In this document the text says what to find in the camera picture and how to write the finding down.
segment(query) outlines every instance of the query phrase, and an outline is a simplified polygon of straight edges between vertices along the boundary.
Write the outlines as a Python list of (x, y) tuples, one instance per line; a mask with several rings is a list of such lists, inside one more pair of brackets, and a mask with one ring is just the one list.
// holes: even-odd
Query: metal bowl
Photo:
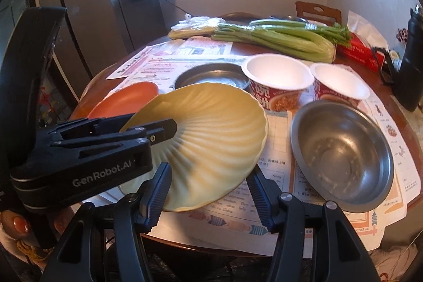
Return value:
[(270, 18), (273, 20), (287, 20), (287, 21), (308, 23), (308, 20), (303, 19), (302, 17), (296, 17), (296, 16), (270, 16)]
[(221, 83), (248, 90), (250, 81), (241, 66), (218, 62), (195, 66), (182, 73), (175, 81), (174, 89), (198, 83)]
[(348, 212), (367, 212), (388, 195), (394, 163), (379, 127), (349, 105), (319, 100), (291, 126), (293, 154), (310, 185)]

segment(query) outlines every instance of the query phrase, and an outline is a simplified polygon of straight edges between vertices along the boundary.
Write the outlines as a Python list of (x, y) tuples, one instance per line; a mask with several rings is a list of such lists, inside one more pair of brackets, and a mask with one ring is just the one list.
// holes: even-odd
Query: person's hand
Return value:
[[(62, 235), (71, 221), (74, 213), (70, 207), (64, 208), (59, 212), (51, 215), (52, 226), (56, 231)], [(0, 214), (1, 227), (7, 237), (12, 238), (15, 243), (10, 245), (8, 243), (3, 243), (5, 239), (2, 239), (2, 244), (11, 254), (22, 259), (22, 256), (19, 255), (19, 252), (16, 251), (16, 248), (22, 252), (22, 245), (19, 245), (19, 241), (22, 241), (27, 244), (28, 247), (36, 246), (35, 237), (31, 230), (31, 225), (28, 220), (26, 220), (22, 215), (12, 212), (11, 210), (5, 210)], [(44, 269), (46, 266), (46, 260), (43, 261), (34, 261), (40, 268)]]

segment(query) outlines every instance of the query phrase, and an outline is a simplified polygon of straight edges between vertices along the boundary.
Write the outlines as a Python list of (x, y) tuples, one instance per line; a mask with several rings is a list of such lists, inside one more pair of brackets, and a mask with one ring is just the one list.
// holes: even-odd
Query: red plate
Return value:
[(136, 113), (159, 94), (159, 88), (150, 81), (132, 84), (111, 94), (98, 103), (88, 115), (89, 119)]

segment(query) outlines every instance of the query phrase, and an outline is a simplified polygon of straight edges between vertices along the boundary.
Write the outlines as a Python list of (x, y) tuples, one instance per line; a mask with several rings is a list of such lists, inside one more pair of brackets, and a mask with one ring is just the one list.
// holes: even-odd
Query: round table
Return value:
[[(155, 45), (157, 43), (162, 43), (165, 41), (169, 41), (167, 37), (159, 38), (148, 44), (148, 46)], [(122, 65), (125, 61), (129, 60), (132, 56), (138, 53), (141, 49), (136, 50), (132, 54), (128, 55), (128, 57), (122, 59), (121, 61), (117, 62), (116, 64), (106, 68), (105, 70), (101, 71), (96, 77), (95, 80), (89, 86), (86, 94), (82, 97), (81, 101), (79, 102), (78, 106), (73, 111), (70, 119), (79, 119), (88, 116), (90, 111), (100, 102), (113, 88), (118, 86), (122, 82), (122, 78), (119, 79), (109, 79), (106, 78), (115, 71), (117, 67)], [(255, 55), (260, 53), (273, 53), (276, 52), (274, 50), (249, 45), (245, 43), (234, 43), (232, 47), (231, 54), (236, 55)], [(336, 57), (336, 64), (344, 64), (352, 67), (362, 78), (363, 80), (373, 89), (373, 91), (377, 94), (380, 100), (383, 102), (386, 110), (392, 116), (394, 121), (396, 122), (401, 135), (403, 136), (405, 143), (407, 144), (411, 155), (413, 157), (414, 163), (417, 167), (419, 172), (420, 178), (423, 180), (423, 153), (420, 148), (419, 141), (405, 119), (404, 115), (402, 114), (401, 110), (393, 100), (391, 88), (389, 86), (384, 86), (381, 82), (379, 75), (376, 73), (371, 72), (366, 67), (347, 59), (344, 56), (337, 55)], [(410, 210), (416, 204), (418, 204), (421, 200), (423, 200), (423, 193), (420, 192), (420, 195), (416, 197), (413, 201), (411, 201), (407, 205), (407, 209)], [(159, 238), (151, 237), (146, 235), (147, 238), (152, 239), (153, 241), (149, 241), (151, 245), (154, 245), (154, 242), (163, 243), (166, 245), (171, 245), (178, 248), (195, 250), (204, 253), (212, 253), (218, 255), (227, 255), (227, 256), (238, 256), (238, 257), (257, 257), (257, 255), (253, 255), (247, 252), (240, 252), (240, 251), (232, 251), (232, 250), (219, 250), (219, 249), (207, 249), (204, 247), (192, 247), (189, 245), (184, 245), (180, 243), (174, 243), (166, 240), (162, 240)]]

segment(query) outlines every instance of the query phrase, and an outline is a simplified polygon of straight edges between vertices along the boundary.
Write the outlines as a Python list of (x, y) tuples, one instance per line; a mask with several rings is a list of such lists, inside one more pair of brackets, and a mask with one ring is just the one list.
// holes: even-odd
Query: black thermos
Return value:
[(416, 109), (423, 94), (423, 8), (420, 5), (411, 9), (407, 46), (392, 91), (410, 112)]

